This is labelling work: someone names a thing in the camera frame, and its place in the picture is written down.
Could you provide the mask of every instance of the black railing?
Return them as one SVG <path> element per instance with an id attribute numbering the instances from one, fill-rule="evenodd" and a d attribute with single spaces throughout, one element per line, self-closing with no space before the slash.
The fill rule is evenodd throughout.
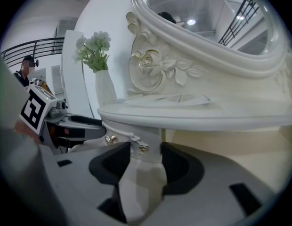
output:
<path id="1" fill-rule="evenodd" d="M 6 64 L 12 67 L 21 63 L 26 55 L 40 58 L 52 54 L 61 54 L 64 41 L 63 37 L 34 40 L 8 48 L 1 52 L 1 55 Z"/>
<path id="2" fill-rule="evenodd" d="M 232 39 L 249 23 L 249 20 L 257 13 L 259 6 L 253 0 L 243 0 L 236 16 L 219 40 L 220 44 L 228 45 Z"/>

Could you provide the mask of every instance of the table top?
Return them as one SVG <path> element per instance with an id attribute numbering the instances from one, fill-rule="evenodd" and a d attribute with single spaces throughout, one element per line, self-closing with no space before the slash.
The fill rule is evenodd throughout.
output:
<path id="1" fill-rule="evenodd" d="M 210 104 L 148 107 L 110 104 L 98 109 L 102 118 L 119 123 L 192 131 L 248 130 L 292 125 L 290 104 L 276 100 L 223 97 Z"/>

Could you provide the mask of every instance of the person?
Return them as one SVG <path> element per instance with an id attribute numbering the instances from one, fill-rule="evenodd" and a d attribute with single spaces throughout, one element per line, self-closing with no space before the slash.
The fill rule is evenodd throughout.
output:
<path id="1" fill-rule="evenodd" d="M 28 74 L 35 70 L 34 58 L 31 55 L 24 57 L 19 71 L 14 73 L 18 81 L 24 86 L 29 86 Z"/>

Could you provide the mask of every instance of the white vase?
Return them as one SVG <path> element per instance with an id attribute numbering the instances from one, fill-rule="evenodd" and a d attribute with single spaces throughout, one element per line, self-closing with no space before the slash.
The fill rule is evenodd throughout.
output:
<path id="1" fill-rule="evenodd" d="M 117 98 L 108 70 L 96 72 L 96 94 L 99 107 L 111 104 Z"/>

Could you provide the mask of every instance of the white column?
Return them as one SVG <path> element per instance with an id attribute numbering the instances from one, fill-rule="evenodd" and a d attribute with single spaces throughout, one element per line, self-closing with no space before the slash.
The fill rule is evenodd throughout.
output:
<path id="1" fill-rule="evenodd" d="M 74 62 L 72 54 L 82 32 L 67 30 L 61 57 L 61 78 L 69 110 L 74 114 L 93 117 L 86 92 L 81 62 Z"/>

